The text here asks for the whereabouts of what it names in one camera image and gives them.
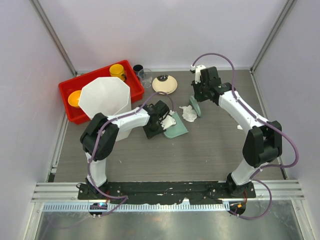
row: robotic arm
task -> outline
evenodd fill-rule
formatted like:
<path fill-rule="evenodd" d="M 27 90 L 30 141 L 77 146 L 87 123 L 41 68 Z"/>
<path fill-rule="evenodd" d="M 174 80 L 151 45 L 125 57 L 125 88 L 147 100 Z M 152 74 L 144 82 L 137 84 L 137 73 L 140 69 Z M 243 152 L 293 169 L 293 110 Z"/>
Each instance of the robotic arm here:
<path fill-rule="evenodd" d="M 150 139 L 176 124 L 175 119 L 170 115 L 169 107 L 162 101 L 158 101 L 155 105 L 146 105 L 140 111 L 138 109 L 139 107 L 130 112 L 112 116 L 97 113 L 80 138 L 87 161 L 89 162 L 93 154 L 99 129 L 108 120 L 116 119 L 105 127 L 104 133 L 98 142 L 94 159 L 89 166 L 95 185 L 102 190 L 104 189 L 103 185 L 107 182 L 107 157 L 114 148 L 118 134 L 136 127 L 143 127 L 146 137 Z M 86 177 L 86 184 L 94 193 L 97 192 L 89 176 Z"/>
<path fill-rule="evenodd" d="M 246 139 L 242 149 L 243 160 L 240 165 L 227 176 L 227 184 L 230 193 L 242 193 L 251 176 L 260 167 L 272 162 L 282 154 L 282 136 L 257 121 L 257 118 L 270 123 L 275 128 L 282 130 L 279 122 L 269 122 L 266 118 L 256 113 L 237 91 L 232 92 L 230 83 L 221 83 L 216 67 L 206 68 L 204 65 L 191 67 L 190 71 L 195 73 L 192 81 L 194 98 L 198 102 L 211 100 L 217 106 L 226 110 L 242 127 L 246 133 Z M 249 114 L 239 101 L 254 113 L 256 118 Z"/>

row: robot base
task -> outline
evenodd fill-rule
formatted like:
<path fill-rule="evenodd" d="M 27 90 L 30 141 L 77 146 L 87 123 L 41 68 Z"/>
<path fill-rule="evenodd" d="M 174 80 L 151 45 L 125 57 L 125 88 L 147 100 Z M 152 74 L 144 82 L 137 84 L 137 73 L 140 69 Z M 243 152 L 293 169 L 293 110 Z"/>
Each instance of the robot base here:
<path fill-rule="evenodd" d="M 79 200 L 101 200 L 106 197 L 97 193 L 93 186 L 79 183 L 77 185 Z M 249 182 L 243 190 L 230 193 L 227 182 L 218 181 L 162 181 L 162 182 L 106 182 L 100 189 L 111 196 L 127 195 L 124 204 L 173 205 L 180 204 L 187 198 L 191 205 L 220 204 L 221 199 L 243 198 L 246 190 L 247 198 L 255 198 L 253 183 Z M 110 200 L 118 204 L 121 199 Z"/>

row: gray floor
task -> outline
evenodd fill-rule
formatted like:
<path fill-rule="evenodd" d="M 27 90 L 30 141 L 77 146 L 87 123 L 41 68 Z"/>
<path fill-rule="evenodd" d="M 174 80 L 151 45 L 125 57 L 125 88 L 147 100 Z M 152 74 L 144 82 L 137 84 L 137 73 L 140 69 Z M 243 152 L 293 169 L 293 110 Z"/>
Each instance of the gray floor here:
<path fill-rule="evenodd" d="M 155 77 L 164 74 L 155 73 Z M 176 78 L 177 90 L 170 96 L 174 109 L 182 116 L 179 106 L 186 106 L 193 94 L 191 82 L 194 75 L 188 71 L 166 72 Z M 236 89 L 241 97 L 262 114 L 257 94 L 248 70 L 236 71 Z M 223 82 L 230 82 L 231 71 L 219 71 Z M 145 90 L 143 99 L 153 93 Z M 164 101 L 171 107 L 166 96 L 157 95 L 150 103 Z M 143 100 L 132 104 L 137 107 Z M 130 136 L 114 145 L 107 162 L 109 181 L 201 181 L 225 180 L 242 160 L 245 141 L 243 131 L 223 109 L 210 101 L 200 104 L 202 117 L 195 122 L 182 120 L 189 133 L 167 139 L 163 134 L 147 139 L 141 127 L 132 130 Z M 87 175 L 86 156 L 80 144 L 80 136 L 88 123 L 75 125 L 69 122 L 55 182 L 83 182 Z M 278 168 L 265 169 L 258 176 L 261 180 L 280 180 Z"/>

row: white wall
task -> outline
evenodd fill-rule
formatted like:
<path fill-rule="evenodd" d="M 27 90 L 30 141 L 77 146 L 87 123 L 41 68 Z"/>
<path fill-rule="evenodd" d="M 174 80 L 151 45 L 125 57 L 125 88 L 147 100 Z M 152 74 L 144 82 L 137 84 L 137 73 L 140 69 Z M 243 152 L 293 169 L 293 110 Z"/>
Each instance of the white wall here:
<path fill-rule="evenodd" d="M 78 71 L 127 59 L 189 68 L 207 52 L 251 67 L 286 0 L 41 0 Z M 229 67 L 223 59 L 202 63 Z"/>
<path fill-rule="evenodd" d="M 64 113 L 58 83 L 71 73 L 29 1 L 0 1 L 0 33 L 0 239 L 20 240 Z"/>
<path fill-rule="evenodd" d="M 320 226 L 319 12 L 320 1 L 298 0 L 256 72 L 269 118 L 282 124 L 299 149 L 298 165 L 286 172 L 299 180 L 316 226 Z M 283 162 L 292 163 L 294 156 L 285 142 Z"/>

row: red plastic tray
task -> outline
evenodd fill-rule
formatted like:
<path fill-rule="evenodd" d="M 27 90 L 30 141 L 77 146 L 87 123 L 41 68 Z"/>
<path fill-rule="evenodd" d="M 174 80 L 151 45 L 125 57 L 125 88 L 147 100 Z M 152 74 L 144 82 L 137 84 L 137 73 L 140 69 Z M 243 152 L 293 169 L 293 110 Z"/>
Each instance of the red plastic tray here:
<path fill-rule="evenodd" d="M 137 78 L 134 70 L 130 66 L 129 62 L 127 60 L 123 60 L 117 62 L 117 64 L 121 64 L 124 67 L 127 77 L 125 83 L 130 87 L 131 103 L 141 100 L 145 90 L 141 86 L 140 81 Z M 96 78 L 110 77 L 109 68 L 112 65 L 83 74 L 81 76 L 77 76 L 59 84 L 59 89 L 62 96 L 65 112 L 70 122 L 74 122 L 75 124 L 82 124 L 86 121 L 89 121 L 90 119 L 84 113 L 84 111 L 82 111 L 81 108 L 75 108 L 68 104 L 69 95 L 74 91 L 81 90 L 85 85 L 92 82 Z"/>

